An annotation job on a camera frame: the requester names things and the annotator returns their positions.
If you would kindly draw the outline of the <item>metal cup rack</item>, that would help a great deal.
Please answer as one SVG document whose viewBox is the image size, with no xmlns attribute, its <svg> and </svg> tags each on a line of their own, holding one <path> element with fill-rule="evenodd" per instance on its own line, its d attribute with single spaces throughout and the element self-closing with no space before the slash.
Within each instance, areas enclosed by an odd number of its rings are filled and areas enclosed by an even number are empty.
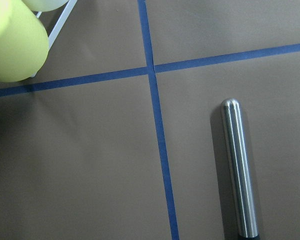
<svg viewBox="0 0 300 240">
<path fill-rule="evenodd" d="M 50 50 L 52 45 L 54 44 L 56 38 L 58 37 L 62 27 L 64 26 L 65 22 L 67 21 L 69 15 L 72 12 L 73 8 L 75 7 L 76 3 L 77 3 L 77 0 L 68 0 L 68 2 L 65 5 L 61 6 L 61 7 L 63 7 L 63 10 L 62 10 L 61 14 L 59 15 L 56 23 L 54 24 L 51 32 L 48 35 L 48 43 L 49 43 L 48 50 Z M 43 11 L 37 12 L 36 17 L 39 19 L 42 13 L 43 13 Z"/>
</svg>

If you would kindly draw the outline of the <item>yellow-green cup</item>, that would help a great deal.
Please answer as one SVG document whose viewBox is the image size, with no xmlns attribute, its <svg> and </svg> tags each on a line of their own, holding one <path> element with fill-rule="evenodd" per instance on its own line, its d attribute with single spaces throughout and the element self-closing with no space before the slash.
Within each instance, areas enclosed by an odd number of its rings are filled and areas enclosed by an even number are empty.
<svg viewBox="0 0 300 240">
<path fill-rule="evenodd" d="M 46 29 L 21 0 L 0 0 L 0 82 L 25 80 L 45 63 Z"/>
</svg>

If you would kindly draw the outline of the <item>white cup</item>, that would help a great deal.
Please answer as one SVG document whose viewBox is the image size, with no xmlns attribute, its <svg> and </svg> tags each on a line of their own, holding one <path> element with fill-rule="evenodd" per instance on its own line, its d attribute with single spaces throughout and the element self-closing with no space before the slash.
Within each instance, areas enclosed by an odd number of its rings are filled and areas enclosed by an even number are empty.
<svg viewBox="0 0 300 240">
<path fill-rule="evenodd" d="M 49 12 L 65 5 L 68 0 L 22 0 L 22 2 L 35 12 Z"/>
</svg>

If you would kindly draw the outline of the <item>steel muddler black tip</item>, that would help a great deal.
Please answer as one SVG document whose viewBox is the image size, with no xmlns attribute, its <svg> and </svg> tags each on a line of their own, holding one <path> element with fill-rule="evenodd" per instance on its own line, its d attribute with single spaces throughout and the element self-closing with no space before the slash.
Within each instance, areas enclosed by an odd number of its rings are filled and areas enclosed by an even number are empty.
<svg viewBox="0 0 300 240">
<path fill-rule="evenodd" d="M 221 103 L 221 115 L 239 240 L 259 240 L 260 234 L 239 101 L 229 98 Z"/>
</svg>

